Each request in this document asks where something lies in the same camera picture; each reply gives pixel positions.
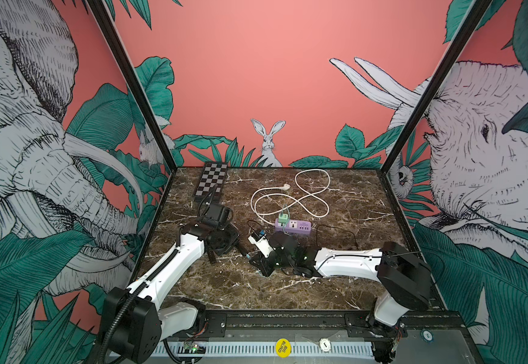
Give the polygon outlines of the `green charger plug adapter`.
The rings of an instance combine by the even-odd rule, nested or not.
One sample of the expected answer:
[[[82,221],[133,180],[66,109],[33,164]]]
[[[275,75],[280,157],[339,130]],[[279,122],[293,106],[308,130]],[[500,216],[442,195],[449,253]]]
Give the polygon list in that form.
[[[288,212],[282,212],[277,217],[279,224],[287,224],[290,220],[290,214]]]

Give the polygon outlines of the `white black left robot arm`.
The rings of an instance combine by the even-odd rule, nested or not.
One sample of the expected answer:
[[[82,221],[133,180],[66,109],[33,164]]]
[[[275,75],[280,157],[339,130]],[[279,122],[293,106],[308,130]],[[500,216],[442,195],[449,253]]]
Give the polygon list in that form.
[[[158,344],[196,326],[200,307],[180,302],[162,308],[183,274],[208,252],[221,256],[236,247],[239,231],[234,212],[219,203],[201,203],[194,220],[179,227],[174,245],[156,264],[126,288],[113,288],[103,304],[102,321],[89,363],[143,363]]]

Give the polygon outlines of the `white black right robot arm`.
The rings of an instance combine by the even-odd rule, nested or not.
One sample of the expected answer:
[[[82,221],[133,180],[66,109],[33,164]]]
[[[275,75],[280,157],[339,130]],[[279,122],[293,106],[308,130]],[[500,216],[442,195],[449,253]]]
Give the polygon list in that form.
[[[385,293],[376,300],[371,325],[394,327],[407,312],[429,308],[430,266],[395,242],[372,250],[332,250],[303,247],[281,231],[271,236],[256,231],[248,241],[259,250],[250,256],[250,264],[265,277],[276,269],[289,269],[305,278],[347,276],[381,283]]]

